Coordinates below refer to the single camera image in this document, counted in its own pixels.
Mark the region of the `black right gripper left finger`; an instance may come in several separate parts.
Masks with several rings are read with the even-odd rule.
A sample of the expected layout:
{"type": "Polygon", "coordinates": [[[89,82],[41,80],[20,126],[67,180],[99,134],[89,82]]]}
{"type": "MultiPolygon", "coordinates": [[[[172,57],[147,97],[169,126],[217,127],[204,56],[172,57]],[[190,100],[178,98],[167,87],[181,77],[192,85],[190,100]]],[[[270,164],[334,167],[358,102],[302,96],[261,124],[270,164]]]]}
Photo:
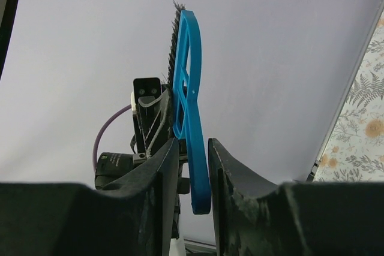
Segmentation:
{"type": "Polygon", "coordinates": [[[168,255],[179,167],[176,139],[94,190],[2,183],[2,255],[168,255]]]}

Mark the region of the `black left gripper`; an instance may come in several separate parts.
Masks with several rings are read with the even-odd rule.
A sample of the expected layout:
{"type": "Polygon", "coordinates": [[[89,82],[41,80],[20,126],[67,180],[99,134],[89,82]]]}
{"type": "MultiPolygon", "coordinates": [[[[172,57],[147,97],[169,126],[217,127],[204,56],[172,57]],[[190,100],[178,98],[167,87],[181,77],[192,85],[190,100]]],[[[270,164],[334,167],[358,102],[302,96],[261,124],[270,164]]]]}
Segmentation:
{"type": "Polygon", "coordinates": [[[101,189],[153,157],[174,138],[172,129],[172,85],[168,79],[138,78],[133,81],[131,103],[118,110],[101,127],[95,139],[95,187],[101,189]],[[98,154],[100,140],[109,125],[127,111],[132,112],[134,134],[130,141],[132,154],[103,152],[98,154]]]}

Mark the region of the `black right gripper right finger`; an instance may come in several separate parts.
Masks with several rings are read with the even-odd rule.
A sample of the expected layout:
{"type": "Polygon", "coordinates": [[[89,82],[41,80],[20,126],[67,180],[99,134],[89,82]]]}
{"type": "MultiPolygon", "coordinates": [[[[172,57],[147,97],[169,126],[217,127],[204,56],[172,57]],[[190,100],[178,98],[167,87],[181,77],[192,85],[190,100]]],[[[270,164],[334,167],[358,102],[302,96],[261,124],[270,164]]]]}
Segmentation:
{"type": "Polygon", "coordinates": [[[208,141],[218,255],[382,255],[383,183],[276,185],[208,141]]]}

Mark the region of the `blue hand brush black bristles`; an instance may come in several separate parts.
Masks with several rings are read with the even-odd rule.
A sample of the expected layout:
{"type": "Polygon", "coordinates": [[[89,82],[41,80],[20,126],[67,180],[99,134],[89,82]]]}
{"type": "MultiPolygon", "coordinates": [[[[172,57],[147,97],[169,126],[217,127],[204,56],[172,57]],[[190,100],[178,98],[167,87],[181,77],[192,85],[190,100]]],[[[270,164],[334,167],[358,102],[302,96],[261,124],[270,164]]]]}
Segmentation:
{"type": "Polygon", "coordinates": [[[195,215],[211,211],[205,144],[198,96],[202,73],[202,39],[197,18],[177,2],[169,53],[168,84],[172,90],[173,133],[187,148],[191,207],[195,215]]]}

